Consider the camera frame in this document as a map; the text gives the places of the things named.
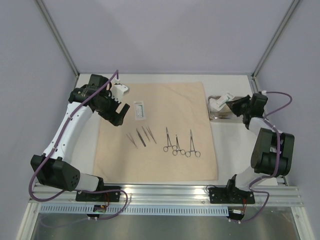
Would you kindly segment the suture packet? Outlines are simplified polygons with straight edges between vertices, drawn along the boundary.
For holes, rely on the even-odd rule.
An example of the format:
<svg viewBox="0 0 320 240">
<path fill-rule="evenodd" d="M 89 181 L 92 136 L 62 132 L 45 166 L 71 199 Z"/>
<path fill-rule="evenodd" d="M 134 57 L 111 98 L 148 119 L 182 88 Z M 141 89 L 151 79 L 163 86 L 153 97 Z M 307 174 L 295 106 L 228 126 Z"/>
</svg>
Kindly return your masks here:
<svg viewBox="0 0 320 240">
<path fill-rule="evenodd" d="M 134 117 L 136 121 L 146 120 L 146 111 L 143 101 L 134 102 Z"/>
<path fill-rule="evenodd" d="M 219 99 L 216 100 L 216 104 L 219 108 L 223 108 L 226 102 L 233 100 L 234 97 L 235 96 L 233 94 L 226 92 Z"/>
</svg>

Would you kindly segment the white gauze pad stack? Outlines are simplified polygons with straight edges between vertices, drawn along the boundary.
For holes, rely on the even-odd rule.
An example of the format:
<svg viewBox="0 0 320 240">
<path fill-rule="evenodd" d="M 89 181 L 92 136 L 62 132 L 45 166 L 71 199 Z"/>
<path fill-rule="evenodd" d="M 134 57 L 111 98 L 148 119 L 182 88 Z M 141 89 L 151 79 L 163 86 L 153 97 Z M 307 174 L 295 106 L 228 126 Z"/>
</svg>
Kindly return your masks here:
<svg viewBox="0 0 320 240">
<path fill-rule="evenodd" d="M 216 99 L 210 98 L 208 100 L 208 104 L 209 104 L 209 110 L 211 112 L 218 112 L 220 110 L 220 107 L 219 107 Z"/>
</svg>

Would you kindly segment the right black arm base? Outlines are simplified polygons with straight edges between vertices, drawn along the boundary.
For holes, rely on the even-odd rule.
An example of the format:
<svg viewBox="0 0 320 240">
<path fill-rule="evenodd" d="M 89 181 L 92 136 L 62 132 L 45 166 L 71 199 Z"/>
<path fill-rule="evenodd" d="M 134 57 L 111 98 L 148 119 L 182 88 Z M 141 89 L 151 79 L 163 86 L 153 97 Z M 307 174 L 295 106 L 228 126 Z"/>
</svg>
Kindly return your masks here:
<svg viewBox="0 0 320 240">
<path fill-rule="evenodd" d="M 207 189 L 211 204 L 249 204 L 256 203 L 252 191 L 243 191 L 238 188 L 210 187 Z"/>
</svg>

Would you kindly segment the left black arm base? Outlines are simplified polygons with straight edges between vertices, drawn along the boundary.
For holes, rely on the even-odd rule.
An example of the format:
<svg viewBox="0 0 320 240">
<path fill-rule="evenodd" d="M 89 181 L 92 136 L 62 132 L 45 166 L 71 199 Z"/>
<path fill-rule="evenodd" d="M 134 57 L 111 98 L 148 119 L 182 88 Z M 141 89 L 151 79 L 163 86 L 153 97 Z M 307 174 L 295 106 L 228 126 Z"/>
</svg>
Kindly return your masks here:
<svg viewBox="0 0 320 240">
<path fill-rule="evenodd" d="M 77 193 L 75 197 L 76 202 L 119 202 L 120 200 L 120 186 L 104 186 L 100 191 L 110 191 L 116 190 L 112 192 L 104 192 L 104 193 Z"/>
</svg>

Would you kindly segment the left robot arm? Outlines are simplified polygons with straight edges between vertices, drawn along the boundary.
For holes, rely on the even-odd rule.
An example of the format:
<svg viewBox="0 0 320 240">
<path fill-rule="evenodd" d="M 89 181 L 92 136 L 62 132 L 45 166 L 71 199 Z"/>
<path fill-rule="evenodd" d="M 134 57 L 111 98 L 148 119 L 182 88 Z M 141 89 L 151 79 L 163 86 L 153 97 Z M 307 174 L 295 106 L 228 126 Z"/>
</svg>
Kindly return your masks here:
<svg viewBox="0 0 320 240">
<path fill-rule="evenodd" d="M 123 124 L 130 106 L 125 104 L 120 112 L 117 109 L 129 92 L 130 88 L 120 82 L 117 72 L 111 78 L 92 74 L 87 84 L 75 88 L 70 93 L 66 113 L 52 141 L 41 155 L 34 155 L 30 161 L 34 171 L 30 185 L 38 181 L 63 191 L 87 191 L 95 201 L 102 199 L 105 194 L 102 179 L 72 166 L 74 148 L 94 113 L 115 127 Z"/>
</svg>

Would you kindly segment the stainless steel tray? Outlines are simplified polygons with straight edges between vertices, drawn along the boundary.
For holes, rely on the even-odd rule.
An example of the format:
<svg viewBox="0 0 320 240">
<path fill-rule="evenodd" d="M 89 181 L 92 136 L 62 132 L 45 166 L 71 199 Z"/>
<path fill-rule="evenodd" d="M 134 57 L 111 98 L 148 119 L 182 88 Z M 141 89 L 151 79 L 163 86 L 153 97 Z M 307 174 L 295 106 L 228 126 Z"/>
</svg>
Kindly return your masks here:
<svg viewBox="0 0 320 240">
<path fill-rule="evenodd" d="M 221 96 L 220 95 L 210 95 L 207 98 L 207 111 L 208 111 L 208 117 L 210 121 L 216 121 L 216 122 L 231 122 L 231 123 L 241 123 L 242 117 L 237 117 L 232 112 L 227 113 L 219 113 L 219 111 L 210 111 L 209 110 L 209 99 L 213 98 L 218 100 Z"/>
</svg>

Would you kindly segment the thin steel tweezers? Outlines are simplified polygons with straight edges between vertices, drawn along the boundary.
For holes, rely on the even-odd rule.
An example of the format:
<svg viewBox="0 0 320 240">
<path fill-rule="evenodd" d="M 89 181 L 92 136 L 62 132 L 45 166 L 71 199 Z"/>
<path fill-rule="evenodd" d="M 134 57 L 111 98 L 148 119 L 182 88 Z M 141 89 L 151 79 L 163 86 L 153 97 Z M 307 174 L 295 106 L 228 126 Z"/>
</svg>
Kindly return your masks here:
<svg viewBox="0 0 320 240">
<path fill-rule="evenodd" d="M 129 140 L 132 142 L 132 144 L 135 146 L 135 148 L 137 149 L 138 146 L 136 145 L 132 135 L 130 133 L 127 133 L 126 136 L 129 138 Z"/>
</svg>

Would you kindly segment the curved tip steel tweezers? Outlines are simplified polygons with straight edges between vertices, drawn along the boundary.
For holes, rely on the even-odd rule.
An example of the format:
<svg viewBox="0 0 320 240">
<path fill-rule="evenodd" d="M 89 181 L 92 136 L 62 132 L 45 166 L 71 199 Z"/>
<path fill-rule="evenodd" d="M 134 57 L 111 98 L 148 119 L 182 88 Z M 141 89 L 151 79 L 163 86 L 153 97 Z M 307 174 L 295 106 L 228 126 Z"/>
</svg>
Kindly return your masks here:
<svg viewBox="0 0 320 240">
<path fill-rule="evenodd" d="M 139 137 L 139 139 L 140 139 L 140 141 L 141 141 L 142 145 L 143 145 L 144 147 L 146 147 L 147 145 L 146 145 L 146 143 L 145 143 L 145 141 L 144 141 L 144 139 L 143 139 L 142 135 L 140 134 L 140 132 L 139 132 L 138 128 L 136 128 L 136 132 L 137 132 L 137 135 L 138 135 L 138 137 Z"/>
</svg>

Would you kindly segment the beige cloth mat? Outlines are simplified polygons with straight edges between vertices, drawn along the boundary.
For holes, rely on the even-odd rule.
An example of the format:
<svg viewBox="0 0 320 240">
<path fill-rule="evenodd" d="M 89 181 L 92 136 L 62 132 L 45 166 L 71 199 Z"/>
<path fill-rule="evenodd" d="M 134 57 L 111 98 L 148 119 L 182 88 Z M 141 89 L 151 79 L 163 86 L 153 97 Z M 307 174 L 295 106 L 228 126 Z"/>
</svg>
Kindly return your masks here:
<svg viewBox="0 0 320 240">
<path fill-rule="evenodd" d="M 131 83 L 123 101 L 130 105 L 121 126 L 102 120 L 99 127 L 93 173 L 108 183 L 215 181 L 218 166 L 208 117 L 204 86 L 189 83 Z M 134 102 L 143 101 L 146 120 L 135 120 Z M 148 141 L 142 130 L 145 128 Z M 157 142 L 153 141 L 147 126 Z M 140 132 L 146 147 L 138 137 Z M 190 150 L 190 130 L 200 157 L 186 157 L 173 150 L 170 141 Z M 127 137 L 130 133 L 138 148 Z"/>
</svg>

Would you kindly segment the left steel hemostat forceps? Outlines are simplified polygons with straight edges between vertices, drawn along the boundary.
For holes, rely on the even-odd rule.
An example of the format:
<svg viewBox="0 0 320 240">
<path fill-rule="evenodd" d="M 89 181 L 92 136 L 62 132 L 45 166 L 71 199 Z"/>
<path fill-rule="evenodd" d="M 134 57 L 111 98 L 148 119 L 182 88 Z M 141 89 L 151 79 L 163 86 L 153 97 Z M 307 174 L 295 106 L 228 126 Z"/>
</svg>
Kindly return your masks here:
<svg viewBox="0 0 320 240">
<path fill-rule="evenodd" d="M 166 127 L 165 130 L 166 130 L 166 140 L 167 140 L 167 144 L 166 144 L 166 146 L 163 147 L 163 151 L 164 151 L 164 152 L 168 152 L 169 149 L 171 149 L 171 150 L 176 150 L 176 147 L 177 147 L 177 146 L 176 146 L 176 145 L 173 145 L 173 144 L 171 143 L 171 139 L 170 139 L 170 135 L 169 135 L 168 128 Z"/>
</svg>

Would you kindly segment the right long needle holder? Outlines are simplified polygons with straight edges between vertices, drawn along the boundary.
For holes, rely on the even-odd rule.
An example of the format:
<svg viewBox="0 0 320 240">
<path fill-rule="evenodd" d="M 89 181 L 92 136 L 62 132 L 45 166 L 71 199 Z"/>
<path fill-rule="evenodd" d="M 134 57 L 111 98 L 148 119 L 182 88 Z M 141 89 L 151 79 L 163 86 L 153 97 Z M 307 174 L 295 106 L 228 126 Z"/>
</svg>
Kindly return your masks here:
<svg viewBox="0 0 320 240">
<path fill-rule="evenodd" d="M 201 152 L 195 149 L 192 130 L 189 131 L 189 137 L 190 137 L 189 151 L 185 152 L 185 156 L 189 158 L 191 157 L 192 154 L 194 154 L 195 157 L 199 158 L 201 156 Z"/>
</svg>

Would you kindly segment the small middle hemostat forceps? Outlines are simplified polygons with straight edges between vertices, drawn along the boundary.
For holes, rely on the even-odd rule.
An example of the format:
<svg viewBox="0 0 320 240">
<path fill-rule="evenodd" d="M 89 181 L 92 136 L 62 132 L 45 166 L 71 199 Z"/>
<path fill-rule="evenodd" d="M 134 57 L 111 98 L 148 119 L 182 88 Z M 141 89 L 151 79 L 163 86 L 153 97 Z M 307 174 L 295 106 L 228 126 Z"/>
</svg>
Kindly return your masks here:
<svg viewBox="0 0 320 240">
<path fill-rule="evenodd" d="M 179 139 L 178 139 L 178 134 L 175 134 L 175 140 L 176 140 L 176 145 L 175 145 L 175 149 L 172 151 L 172 154 L 174 156 L 177 156 L 178 154 L 184 155 L 186 153 L 186 151 L 184 149 L 180 148 L 180 144 L 179 144 Z"/>
</svg>

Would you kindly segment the right aluminium frame post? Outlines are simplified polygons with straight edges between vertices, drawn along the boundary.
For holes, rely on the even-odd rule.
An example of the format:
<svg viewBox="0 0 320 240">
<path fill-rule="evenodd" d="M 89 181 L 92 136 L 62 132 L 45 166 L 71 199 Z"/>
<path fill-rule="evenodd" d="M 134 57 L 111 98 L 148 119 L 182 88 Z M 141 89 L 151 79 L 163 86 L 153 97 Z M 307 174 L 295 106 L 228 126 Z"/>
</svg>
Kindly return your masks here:
<svg viewBox="0 0 320 240">
<path fill-rule="evenodd" d="M 287 25 L 289 24 L 291 18 L 295 14 L 297 8 L 299 7 L 301 0 L 292 0 L 288 9 L 286 10 L 284 16 L 282 17 L 281 21 L 279 22 L 275 32 L 273 33 L 268 45 L 266 46 L 261 58 L 259 59 L 254 71 L 251 74 L 253 80 L 256 80 L 260 71 L 262 70 L 264 64 L 266 63 L 269 55 L 273 51 L 274 47 L 278 43 L 279 39 L 281 38 L 282 34 L 284 33 Z"/>
</svg>

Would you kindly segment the aluminium frame post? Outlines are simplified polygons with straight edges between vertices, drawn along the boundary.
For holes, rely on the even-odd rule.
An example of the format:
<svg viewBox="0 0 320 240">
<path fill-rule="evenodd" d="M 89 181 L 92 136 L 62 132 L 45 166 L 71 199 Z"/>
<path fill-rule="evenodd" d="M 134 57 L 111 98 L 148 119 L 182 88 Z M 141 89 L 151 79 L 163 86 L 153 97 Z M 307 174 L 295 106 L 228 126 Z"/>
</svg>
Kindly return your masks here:
<svg viewBox="0 0 320 240">
<path fill-rule="evenodd" d="M 278 43 L 279 39 L 281 38 L 282 34 L 284 33 L 287 25 L 289 24 L 291 18 L 295 14 L 297 8 L 299 7 L 301 0 L 292 0 L 288 9 L 286 10 L 284 16 L 282 17 L 281 21 L 279 22 L 275 32 L 273 33 L 268 45 L 266 46 L 261 58 L 259 59 L 254 71 L 251 74 L 253 80 L 256 80 L 260 71 L 262 70 L 264 64 L 266 63 L 269 55 L 273 51 L 274 47 Z"/>
<path fill-rule="evenodd" d="M 44 0 L 34 0 L 39 12 L 41 13 L 46 25 L 48 26 L 54 40 L 56 41 L 59 49 L 61 50 L 68 66 L 70 67 L 71 71 L 73 72 L 75 78 L 78 80 L 80 72 L 76 67 L 76 64 L 55 24 L 53 17 L 50 14 L 49 9 L 47 8 Z"/>
</svg>

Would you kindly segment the left aluminium frame post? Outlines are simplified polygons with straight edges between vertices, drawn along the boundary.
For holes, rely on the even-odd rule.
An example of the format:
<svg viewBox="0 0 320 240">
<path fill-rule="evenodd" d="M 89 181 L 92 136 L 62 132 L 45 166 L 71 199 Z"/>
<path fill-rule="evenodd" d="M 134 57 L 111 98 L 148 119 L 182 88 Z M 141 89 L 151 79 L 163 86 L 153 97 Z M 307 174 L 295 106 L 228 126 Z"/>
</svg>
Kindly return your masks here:
<svg viewBox="0 0 320 240">
<path fill-rule="evenodd" d="M 39 12 L 41 13 L 46 25 L 48 26 L 54 40 L 56 41 L 59 49 L 61 50 L 68 66 L 70 67 L 71 71 L 73 72 L 75 78 L 78 80 L 80 72 L 76 67 L 76 64 L 55 24 L 53 17 L 50 14 L 49 9 L 47 8 L 44 0 L 34 0 Z"/>
</svg>

